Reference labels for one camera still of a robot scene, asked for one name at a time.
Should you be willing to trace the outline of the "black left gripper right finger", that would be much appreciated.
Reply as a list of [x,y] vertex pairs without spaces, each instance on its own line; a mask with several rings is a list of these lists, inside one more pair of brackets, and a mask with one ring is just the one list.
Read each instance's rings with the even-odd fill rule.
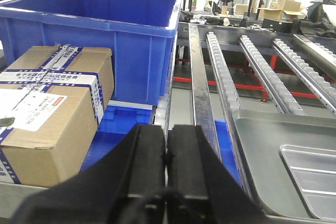
[[265,223],[210,147],[200,126],[176,125],[168,147],[169,223]]

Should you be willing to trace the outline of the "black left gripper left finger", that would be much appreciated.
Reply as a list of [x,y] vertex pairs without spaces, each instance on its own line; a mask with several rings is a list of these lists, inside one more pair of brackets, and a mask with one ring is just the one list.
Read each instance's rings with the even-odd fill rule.
[[11,223],[161,223],[165,139],[159,126],[135,125],[99,161],[25,199]]

